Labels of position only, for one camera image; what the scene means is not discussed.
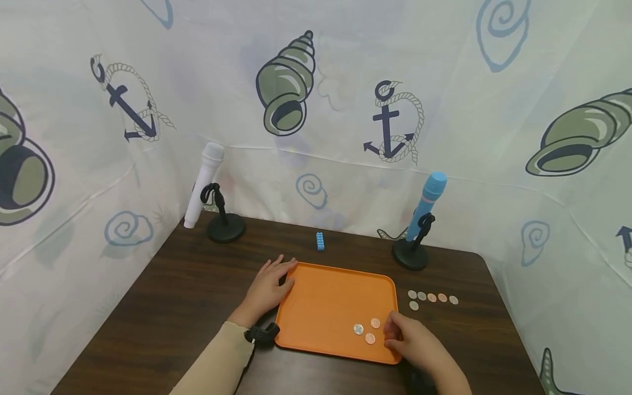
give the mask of orange tray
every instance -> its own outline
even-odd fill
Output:
[[[279,347],[395,365],[401,356],[384,347],[384,323],[397,311],[395,283],[380,274],[300,262],[288,277],[295,279],[281,302],[276,323]],[[374,329],[371,319],[380,320]],[[364,327],[362,335],[353,326]],[[375,335],[368,344],[365,335]]]

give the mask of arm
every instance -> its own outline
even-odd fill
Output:
[[[443,344],[419,321],[391,312],[384,346],[430,375],[439,395],[471,395],[468,379]]]
[[[235,392],[254,349],[254,344],[244,338],[244,332],[278,305],[294,285],[294,279],[289,278],[279,286],[279,279],[296,265],[293,258],[285,263],[281,263],[282,259],[283,255],[280,255],[274,262],[268,260],[259,270],[246,298],[228,317],[171,395],[232,395]]]

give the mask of black microphone stand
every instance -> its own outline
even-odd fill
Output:
[[[219,210],[219,217],[210,220],[206,228],[206,235],[216,243],[229,243],[240,238],[246,232],[246,221],[237,214],[226,214],[224,195],[219,191],[218,183],[211,183],[202,189],[200,199],[207,204],[211,192],[215,205]]]
[[[421,242],[430,232],[430,227],[434,220],[435,217],[431,213],[421,216],[417,222],[420,230],[415,240],[406,241],[406,239],[402,239],[393,243],[391,251],[397,263],[408,270],[424,270],[428,266],[428,253],[421,245]]]

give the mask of blue lego brick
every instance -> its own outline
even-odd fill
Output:
[[[323,239],[322,232],[316,232],[316,248],[318,251],[325,250],[325,239]]]

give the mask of wrist strap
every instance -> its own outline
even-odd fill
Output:
[[[271,322],[267,328],[263,329],[258,326],[253,326],[249,330],[243,333],[243,337],[249,343],[254,343],[255,345],[264,345],[269,346],[274,343],[274,339],[277,337],[281,328],[274,322]]]

